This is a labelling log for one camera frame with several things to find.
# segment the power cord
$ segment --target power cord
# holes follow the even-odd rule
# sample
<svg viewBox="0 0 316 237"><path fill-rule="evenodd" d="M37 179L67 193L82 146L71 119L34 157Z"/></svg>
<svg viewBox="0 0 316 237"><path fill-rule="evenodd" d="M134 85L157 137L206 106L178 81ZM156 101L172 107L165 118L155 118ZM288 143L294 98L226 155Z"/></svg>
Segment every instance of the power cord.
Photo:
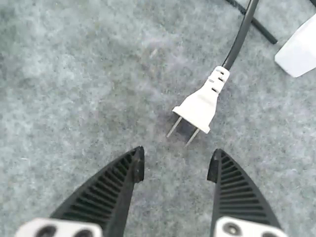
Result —
<svg viewBox="0 0 316 237"><path fill-rule="evenodd" d="M230 5L232 5L233 7L237 8L242 15L246 14L246 9L237 1L235 0L226 0L226 2L228 2ZM254 17L252 18L251 23L253 24L253 26L255 28L257 28L258 31L261 32L261 34L271 43L271 44L276 44L277 43L277 39Z"/></svg>
<svg viewBox="0 0 316 237"><path fill-rule="evenodd" d="M196 127L195 132L188 140L185 147L193 141L200 130L206 134L209 133L209 124L215 116L218 95L223 89L223 86L230 75L229 70L240 52L258 2L259 0L249 1L239 32L223 65L215 68L201 89L189 95L180 106L173 108L172 111L179 115L179 118L167 134L167 137L172 134L182 119L185 119Z"/></svg>

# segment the carpet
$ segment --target carpet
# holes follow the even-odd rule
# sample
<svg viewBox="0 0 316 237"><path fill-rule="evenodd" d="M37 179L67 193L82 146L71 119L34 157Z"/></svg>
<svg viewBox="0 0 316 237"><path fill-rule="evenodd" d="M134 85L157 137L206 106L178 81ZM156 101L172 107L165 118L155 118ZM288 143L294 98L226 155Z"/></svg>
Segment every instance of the carpet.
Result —
<svg viewBox="0 0 316 237"><path fill-rule="evenodd" d="M243 6L247 0L240 0ZM172 114L221 65L242 15L224 0L0 2L0 234L48 217L91 175L138 145L126 237L209 236L216 148L253 179L289 236L316 233L316 71L294 79L274 55L316 13L260 1L208 135Z"/></svg>

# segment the white object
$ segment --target white object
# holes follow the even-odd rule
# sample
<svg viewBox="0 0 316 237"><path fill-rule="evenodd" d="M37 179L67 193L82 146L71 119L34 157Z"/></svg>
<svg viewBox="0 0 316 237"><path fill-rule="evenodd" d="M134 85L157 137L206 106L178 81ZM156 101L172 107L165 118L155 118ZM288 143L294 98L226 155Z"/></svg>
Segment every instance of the white object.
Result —
<svg viewBox="0 0 316 237"><path fill-rule="evenodd" d="M216 67L201 89L189 95L180 106L174 107L172 111L180 117L167 137L171 135L181 119L185 119L197 128L186 146L200 130L206 134L209 133L209 124L215 115L218 95L223 89L229 75L230 72L227 69L220 66Z"/></svg>
<svg viewBox="0 0 316 237"><path fill-rule="evenodd" d="M294 78L316 68L316 14L285 43L275 61Z"/></svg>
<svg viewBox="0 0 316 237"><path fill-rule="evenodd" d="M214 237L287 237L280 229L228 216L217 220Z"/></svg>
<svg viewBox="0 0 316 237"><path fill-rule="evenodd" d="M48 218L36 218L30 222L27 222L24 225L22 225L18 229L18 231L15 233L15 237L37 237L37 236L102 237L103 235L102 235L101 227L96 224L92 224L88 222L65 221L65 220L48 219Z"/></svg>

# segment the white plug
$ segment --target white plug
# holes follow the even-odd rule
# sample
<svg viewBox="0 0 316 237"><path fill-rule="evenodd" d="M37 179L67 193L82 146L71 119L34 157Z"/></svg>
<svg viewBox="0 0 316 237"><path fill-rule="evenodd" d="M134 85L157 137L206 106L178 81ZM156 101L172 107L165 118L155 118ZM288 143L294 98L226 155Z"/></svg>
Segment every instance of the white plug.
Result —
<svg viewBox="0 0 316 237"><path fill-rule="evenodd" d="M209 124L215 115L218 95L229 75L230 72L227 69L220 66L216 67L201 89L189 95L180 106L174 107L172 111L180 117L167 134L167 137L172 134L181 119L185 119L197 128L186 146L192 142L200 130L206 134L209 133Z"/></svg>

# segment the black cord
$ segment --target black cord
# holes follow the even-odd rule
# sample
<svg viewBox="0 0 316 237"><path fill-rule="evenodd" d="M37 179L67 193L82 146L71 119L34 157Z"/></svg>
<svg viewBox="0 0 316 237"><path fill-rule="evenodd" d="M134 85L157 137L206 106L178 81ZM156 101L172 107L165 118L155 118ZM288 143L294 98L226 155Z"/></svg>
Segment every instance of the black cord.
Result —
<svg viewBox="0 0 316 237"><path fill-rule="evenodd" d="M311 0L312 4L314 4L314 6L316 6L316 0Z"/></svg>
<svg viewBox="0 0 316 237"><path fill-rule="evenodd" d="M243 18L241 25L240 25L240 29L239 29L238 34L236 36L235 42L231 48L231 51L227 55L227 58L225 59L223 65L222 65L227 70L231 69L234 61L236 60L236 58L240 52L242 44L245 41L246 35L248 33L251 21L253 19L253 15L254 15L256 7L258 5L258 2L259 2L259 0L250 0L249 1L246 14Z"/></svg>
<svg viewBox="0 0 316 237"><path fill-rule="evenodd" d="M237 1L235 0L226 0L226 2L228 2L230 5L232 5L233 7L237 8L242 15L246 14L246 9ZM271 44L276 44L277 43L277 39L256 19L256 18L252 18L251 23L253 24L253 26L255 28L257 28L258 31L261 32L261 34L271 43Z"/></svg>

